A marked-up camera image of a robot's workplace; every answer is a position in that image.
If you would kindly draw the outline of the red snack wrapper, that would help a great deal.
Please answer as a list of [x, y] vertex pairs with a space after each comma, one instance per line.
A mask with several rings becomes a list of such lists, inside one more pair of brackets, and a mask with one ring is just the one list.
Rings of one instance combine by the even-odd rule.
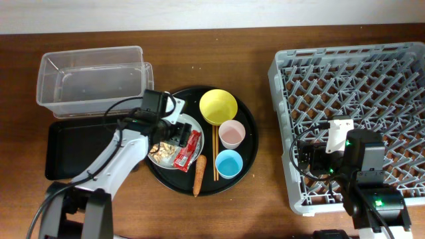
[[174, 159], [174, 168], [187, 172], [192, 156], [197, 148], [197, 143], [201, 137], [201, 132], [193, 130], [190, 134], [187, 146], [182, 148]]

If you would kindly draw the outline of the orange carrot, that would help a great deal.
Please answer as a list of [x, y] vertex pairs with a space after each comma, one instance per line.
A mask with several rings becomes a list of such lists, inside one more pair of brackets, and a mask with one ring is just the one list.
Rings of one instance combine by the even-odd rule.
[[196, 160], [195, 180], [193, 185], [194, 197], [197, 197], [200, 193], [206, 165], [207, 158], [204, 155], [199, 155]]

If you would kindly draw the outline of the yellow bowl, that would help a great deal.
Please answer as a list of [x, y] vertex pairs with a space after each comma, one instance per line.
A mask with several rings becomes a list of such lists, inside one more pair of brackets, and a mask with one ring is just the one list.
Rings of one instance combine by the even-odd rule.
[[238, 103], [231, 93], [214, 89], [202, 95], [199, 109], [206, 122], [211, 125], [221, 125], [236, 116]]

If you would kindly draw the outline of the pink cup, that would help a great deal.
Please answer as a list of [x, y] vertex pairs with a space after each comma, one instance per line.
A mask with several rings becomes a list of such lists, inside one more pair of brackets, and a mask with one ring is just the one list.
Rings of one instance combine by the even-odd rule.
[[220, 141], [227, 149], [236, 149], [246, 136], [245, 127], [236, 120], [227, 120], [218, 129]]

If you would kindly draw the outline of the blue cup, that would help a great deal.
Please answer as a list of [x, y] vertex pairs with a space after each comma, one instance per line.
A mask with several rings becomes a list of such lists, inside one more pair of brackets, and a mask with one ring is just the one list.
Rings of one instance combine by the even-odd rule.
[[235, 150], [221, 151], [216, 157], [216, 169], [223, 179], [232, 179], [241, 172], [243, 160]]

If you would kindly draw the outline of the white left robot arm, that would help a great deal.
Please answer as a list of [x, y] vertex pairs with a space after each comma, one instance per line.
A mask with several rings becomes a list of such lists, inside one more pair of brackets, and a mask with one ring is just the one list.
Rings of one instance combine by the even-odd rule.
[[39, 238], [115, 238], [112, 200], [133, 168], [154, 145], [166, 142], [184, 147], [191, 124], [177, 120], [117, 122], [108, 146], [70, 183], [53, 183], [34, 215], [27, 238], [40, 221]]

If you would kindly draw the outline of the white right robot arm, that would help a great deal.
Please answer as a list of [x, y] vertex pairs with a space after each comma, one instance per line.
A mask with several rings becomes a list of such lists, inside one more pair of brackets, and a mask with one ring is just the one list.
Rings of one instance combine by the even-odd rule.
[[310, 180], [339, 185], [343, 208], [353, 219], [360, 238], [411, 238], [404, 197], [384, 183], [381, 134], [351, 129], [340, 144], [343, 150], [330, 153], [321, 144], [306, 143], [297, 137], [291, 144], [291, 149], [298, 150], [299, 161], [294, 167], [303, 174], [306, 163], [319, 163], [319, 175]]

